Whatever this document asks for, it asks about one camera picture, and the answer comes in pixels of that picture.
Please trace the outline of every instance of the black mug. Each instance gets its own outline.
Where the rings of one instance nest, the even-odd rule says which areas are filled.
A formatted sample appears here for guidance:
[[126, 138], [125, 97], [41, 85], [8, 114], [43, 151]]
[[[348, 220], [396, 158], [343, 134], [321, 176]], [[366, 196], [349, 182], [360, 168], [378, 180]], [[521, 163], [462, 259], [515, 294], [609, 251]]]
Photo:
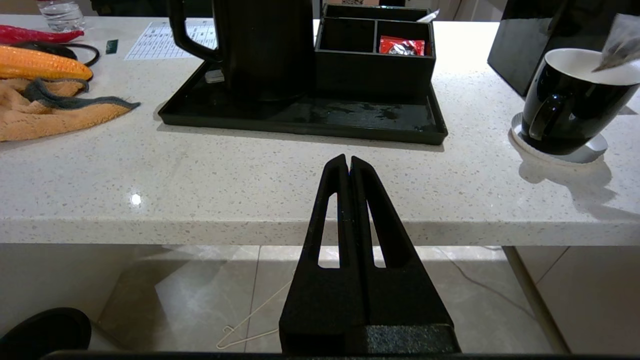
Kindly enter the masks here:
[[547, 52], [531, 83], [522, 117], [523, 139], [548, 154], [566, 155], [596, 136], [640, 86], [628, 63], [593, 72], [602, 54], [584, 49]]
[[205, 61], [219, 63], [227, 89], [234, 96], [277, 101], [312, 88], [312, 0], [212, 0], [218, 37], [215, 50], [189, 38], [183, 1], [168, 3], [176, 45]]

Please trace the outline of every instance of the small sticker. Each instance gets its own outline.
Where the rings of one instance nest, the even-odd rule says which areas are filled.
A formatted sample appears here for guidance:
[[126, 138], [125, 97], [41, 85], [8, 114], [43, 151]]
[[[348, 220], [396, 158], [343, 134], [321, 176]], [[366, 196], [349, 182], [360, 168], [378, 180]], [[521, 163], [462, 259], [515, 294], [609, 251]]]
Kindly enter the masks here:
[[107, 41], [107, 54], [115, 54], [118, 51], [118, 39]]

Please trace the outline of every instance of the white cabinet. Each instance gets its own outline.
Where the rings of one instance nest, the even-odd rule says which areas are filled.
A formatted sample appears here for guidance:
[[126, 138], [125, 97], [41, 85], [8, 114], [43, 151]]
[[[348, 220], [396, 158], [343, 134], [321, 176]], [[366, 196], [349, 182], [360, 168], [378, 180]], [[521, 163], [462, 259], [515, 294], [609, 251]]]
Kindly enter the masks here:
[[517, 249], [573, 353], [640, 354], [640, 247]]

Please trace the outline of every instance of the kettle handle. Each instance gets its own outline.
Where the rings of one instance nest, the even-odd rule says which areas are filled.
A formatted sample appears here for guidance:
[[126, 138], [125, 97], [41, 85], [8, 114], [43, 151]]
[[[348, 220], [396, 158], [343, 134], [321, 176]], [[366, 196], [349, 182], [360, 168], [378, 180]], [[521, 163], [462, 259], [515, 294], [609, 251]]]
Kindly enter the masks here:
[[187, 27], [184, 24], [186, 17], [184, 16], [184, 0], [168, 0], [169, 5], [169, 25], [173, 32], [173, 41], [181, 49], [189, 54], [193, 54], [205, 61], [213, 63], [221, 63], [220, 56], [220, 33], [216, 28], [216, 36], [218, 39], [218, 47], [209, 49], [193, 41], [187, 34]]

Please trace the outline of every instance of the water bottle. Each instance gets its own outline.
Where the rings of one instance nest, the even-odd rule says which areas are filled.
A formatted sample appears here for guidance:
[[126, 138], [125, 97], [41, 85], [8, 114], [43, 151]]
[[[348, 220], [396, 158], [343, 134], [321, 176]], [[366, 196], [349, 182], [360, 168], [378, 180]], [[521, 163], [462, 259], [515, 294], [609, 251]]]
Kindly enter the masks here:
[[84, 16], [76, 0], [36, 0], [53, 31], [84, 30]]

